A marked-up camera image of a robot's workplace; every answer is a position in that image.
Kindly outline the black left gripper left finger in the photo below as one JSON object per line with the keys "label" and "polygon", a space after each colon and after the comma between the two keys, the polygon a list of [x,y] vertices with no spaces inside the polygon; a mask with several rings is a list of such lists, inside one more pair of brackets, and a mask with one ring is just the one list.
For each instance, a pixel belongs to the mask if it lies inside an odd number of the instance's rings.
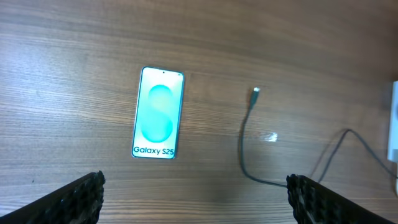
{"label": "black left gripper left finger", "polygon": [[1,217],[1,223],[96,224],[104,202],[105,178],[91,172],[56,191]]}

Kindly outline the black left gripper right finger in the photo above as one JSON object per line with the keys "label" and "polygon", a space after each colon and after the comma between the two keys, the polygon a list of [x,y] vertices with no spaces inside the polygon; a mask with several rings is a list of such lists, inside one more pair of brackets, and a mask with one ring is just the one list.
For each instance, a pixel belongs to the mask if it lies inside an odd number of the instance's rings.
{"label": "black left gripper right finger", "polygon": [[288,201],[297,223],[390,223],[304,175],[292,174],[286,181]]}

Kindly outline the Galaxy S25 smartphone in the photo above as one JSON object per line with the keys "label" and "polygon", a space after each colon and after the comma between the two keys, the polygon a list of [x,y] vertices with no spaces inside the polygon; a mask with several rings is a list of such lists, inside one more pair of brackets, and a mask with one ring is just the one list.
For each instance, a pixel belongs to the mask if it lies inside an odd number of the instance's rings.
{"label": "Galaxy S25 smartphone", "polygon": [[131,155],[174,159],[177,154],[185,75],[155,67],[141,70]]}

